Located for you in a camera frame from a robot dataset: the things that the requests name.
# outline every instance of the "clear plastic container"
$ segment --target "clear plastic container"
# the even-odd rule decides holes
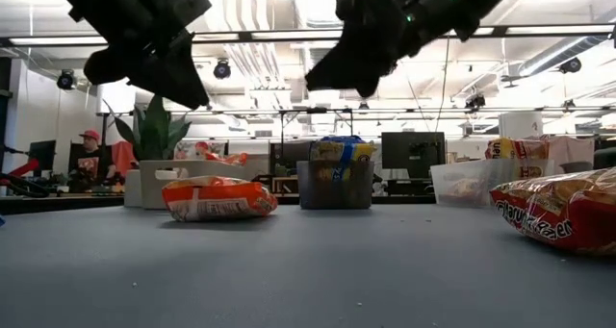
[[[554,174],[553,160],[497,159],[430,168],[436,203],[456,207],[490,207],[490,189],[528,178]]]
[[[297,162],[301,209],[368,209],[372,204],[373,162]]]

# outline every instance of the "person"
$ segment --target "person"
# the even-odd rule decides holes
[[[100,135],[94,130],[87,130],[79,135],[84,140],[83,148],[72,157],[70,169],[81,169],[89,173],[94,182],[103,183],[106,179],[112,179],[116,175],[116,166],[112,161],[111,154],[98,146]]]

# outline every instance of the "white planter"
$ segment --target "white planter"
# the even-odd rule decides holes
[[[178,178],[175,170],[182,169],[182,178],[217,175],[246,179],[244,168],[216,161],[141,161],[141,206],[149,210],[166,209],[163,187]]]
[[[141,208],[141,172],[138,169],[131,169],[126,173],[124,207]]]

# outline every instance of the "gray table surface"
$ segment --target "gray table surface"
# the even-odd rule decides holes
[[[181,224],[123,208],[8,216],[0,327],[614,327],[616,264],[490,211],[375,206]]]

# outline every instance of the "red cap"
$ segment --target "red cap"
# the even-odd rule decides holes
[[[94,130],[87,130],[86,132],[84,132],[83,134],[79,135],[81,137],[88,137],[91,139],[94,139],[96,141],[100,140],[100,135],[98,134],[98,132],[94,131]]]

